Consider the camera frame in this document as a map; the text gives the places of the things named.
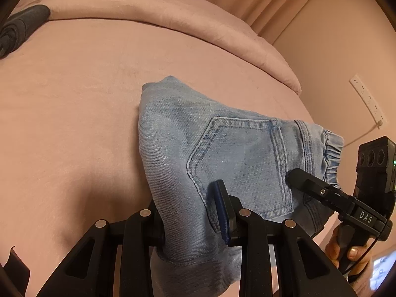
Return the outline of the person's right hand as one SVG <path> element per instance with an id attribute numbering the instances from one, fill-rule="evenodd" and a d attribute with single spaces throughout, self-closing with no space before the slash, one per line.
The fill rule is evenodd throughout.
<path id="1" fill-rule="evenodd" d="M 332 233 L 332 237 L 325 246 L 325 254 L 329 257 L 330 261 L 339 268 L 340 264 L 340 251 L 339 246 L 339 230 L 341 226 L 337 226 Z M 371 262 L 371 252 L 367 253 L 371 239 L 368 239 L 364 245 L 355 245 L 351 247 L 347 253 L 344 254 L 348 258 L 349 264 L 355 266 L 348 273 L 348 282 L 355 282 L 365 270 L 369 269 L 369 263 Z"/>

